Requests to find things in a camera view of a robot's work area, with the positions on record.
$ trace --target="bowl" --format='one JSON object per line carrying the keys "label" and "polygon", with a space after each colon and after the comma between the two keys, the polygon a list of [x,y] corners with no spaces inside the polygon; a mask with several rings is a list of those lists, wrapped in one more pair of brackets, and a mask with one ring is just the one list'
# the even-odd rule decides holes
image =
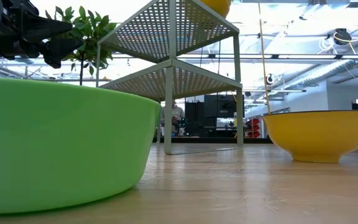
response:
{"label": "bowl", "polygon": [[0,78],[0,213],[92,202],[142,177],[160,105],[127,93]]}
{"label": "bowl", "polygon": [[276,146],[296,161],[339,162],[358,149],[358,111],[307,111],[263,116]]}

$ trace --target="metal shelf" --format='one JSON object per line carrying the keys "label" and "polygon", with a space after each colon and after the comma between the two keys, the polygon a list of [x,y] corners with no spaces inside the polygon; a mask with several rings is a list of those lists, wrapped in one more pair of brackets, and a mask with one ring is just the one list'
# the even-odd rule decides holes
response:
{"label": "metal shelf", "polygon": [[169,13],[169,2],[152,0],[98,45],[159,63],[170,58],[171,27],[176,31],[176,56],[239,33],[236,26],[199,0],[176,0],[173,16]]}
{"label": "metal shelf", "polygon": [[173,67],[173,99],[242,88],[242,84],[235,80],[176,59],[166,60],[111,81],[100,88],[132,93],[155,101],[165,101],[165,80],[169,67]]}

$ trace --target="metal frame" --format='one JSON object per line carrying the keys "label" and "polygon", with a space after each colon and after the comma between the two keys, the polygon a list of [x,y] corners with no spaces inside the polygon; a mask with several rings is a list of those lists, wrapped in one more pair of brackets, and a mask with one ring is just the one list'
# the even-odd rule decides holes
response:
{"label": "metal frame", "polygon": [[[144,55],[144,54],[140,54],[138,52],[133,52],[131,50],[127,50],[127,49],[123,49],[122,47],[118,47],[118,46],[114,46],[112,44],[108,44],[105,43],[106,40],[108,40],[112,35],[114,35],[119,29],[121,29],[122,27],[124,27],[127,23],[129,23],[130,21],[132,21],[133,19],[135,19],[137,16],[139,16],[140,14],[142,14],[145,10],[147,10],[148,8],[152,7],[154,4],[156,4],[157,2],[159,2],[159,0],[153,0],[150,1],[146,6],[144,6],[141,10],[139,10],[137,13],[135,13],[133,16],[131,16],[130,18],[128,18],[124,23],[122,23],[120,26],[118,26],[117,28],[115,28],[112,32],[110,32],[107,36],[103,37],[99,42],[98,42],[98,59],[97,59],[97,63],[100,63],[100,49],[101,49],[101,45],[103,45],[105,47],[110,47],[114,50],[117,50],[119,52],[128,54],[130,56],[133,57],[137,57],[137,58],[141,58],[144,60],[148,60],[150,62],[160,62],[157,65],[151,66],[149,68],[143,69],[139,72],[135,72],[133,74],[130,74],[128,76],[119,78],[117,80],[114,80],[112,82],[109,82],[105,85],[100,86],[100,88],[109,88],[110,86],[114,86],[117,85],[119,83],[122,82],[126,82],[129,81],[131,79],[140,77],[144,74],[147,73],[151,73],[154,71],[159,71],[161,69],[166,68],[166,74],[165,74],[165,109],[164,109],[164,114],[172,114],[172,107],[169,105],[172,105],[173,99],[175,98],[182,98],[182,97],[186,97],[186,96],[195,96],[195,95],[202,95],[202,94],[207,94],[206,91],[200,91],[200,92],[191,92],[191,95],[188,95],[190,93],[184,93],[182,95],[175,95],[173,96],[173,76],[174,73],[176,74],[176,68],[182,68],[184,70],[188,70],[191,71],[195,74],[200,74],[203,76],[206,76],[208,78],[217,80],[219,82],[223,82],[225,84],[227,84],[231,90],[236,90],[236,100],[237,100],[237,111],[242,111],[242,113],[238,113],[237,112],[237,145],[239,148],[242,148],[243,144],[244,144],[244,132],[243,132],[243,108],[244,108],[244,100],[242,98],[242,84],[241,84],[241,66],[240,66],[240,43],[239,43],[239,29],[234,26],[233,24],[231,24],[230,22],[228,22],[227,20],[225,20],[225,18],[223,18],[222,16],[220,16],[218,13],[214,12],[212,9],[210,9],[208,6],[206,6],[204,3],[202,3],[200,0],[185,0],[185,1],[193,1],[199,8],[200,10],[204,10],[208,13],[210,13],[212,16],[214,16],[215,18],[219,19],[222,23],[224,23],[225,25],[227,25],[230,28],[230,32],[223,34],[223,35],[219,35],[214,39],[211,40],[207,40],[204,41],[200,44],[188,47],[187,49],[178,51],[177,50],[177,1],[176,0],[169,0],[168,2],[168,6],[169,6],[169,25],[170,25],[170,30],[169,30],[169,35],[168,35],[168,46],[169,46],[169,58],[151,58],[148,55]],[[233,44],[234,44],[234,64],[235,64],[235,71],[236,71],[236,80],[231,80],[230,78],[218,75],[216,73],[213,72],[209,72],[205,69],[190,65],[188,63],[185,62],[181,62],[179,60],[177,60],[177,57],[180,54],[185,54],[187,52],[190,52],[192,50],[204,47],[206,45],[209,44],[213,44],[217,41],[223,40],[225,38],[228,37],[232,37],[233,36]],[[96,71],[96,79],[99,78],[99,66],[97,67],[97,71]],[[213,91],[224,91],[223,88],[219,89],[219,88],[214,88]],[[160,142],[160,128],[159,125],[156,125],[158,127],[157,129],[157,142]],[[174,153],[172,152],[172,125],[167,125],[164,127],[164,151],[166,154],[168,155],[174,155]]]}

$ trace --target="black equipment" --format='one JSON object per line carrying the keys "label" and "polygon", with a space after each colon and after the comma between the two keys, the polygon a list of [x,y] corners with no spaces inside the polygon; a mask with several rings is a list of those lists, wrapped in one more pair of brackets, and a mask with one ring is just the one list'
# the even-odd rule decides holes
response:
{"label": "black equipment", "polygon": [[48,65],[60,68],[62,59],[83,45],[81,39],[56,37],[72,28],[70,23],[40,17],[30,0],[0,0],[0,57],[14,60],[42,54]]}

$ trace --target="green plastic bowl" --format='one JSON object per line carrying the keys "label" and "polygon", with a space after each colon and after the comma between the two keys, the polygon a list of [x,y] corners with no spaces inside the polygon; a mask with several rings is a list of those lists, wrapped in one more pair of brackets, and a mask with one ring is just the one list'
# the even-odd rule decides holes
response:
{"label": "green plastic bowl", "polygon": [[91,202],[143,176],[160,105],[126,93],[0,79],[0,213]]}

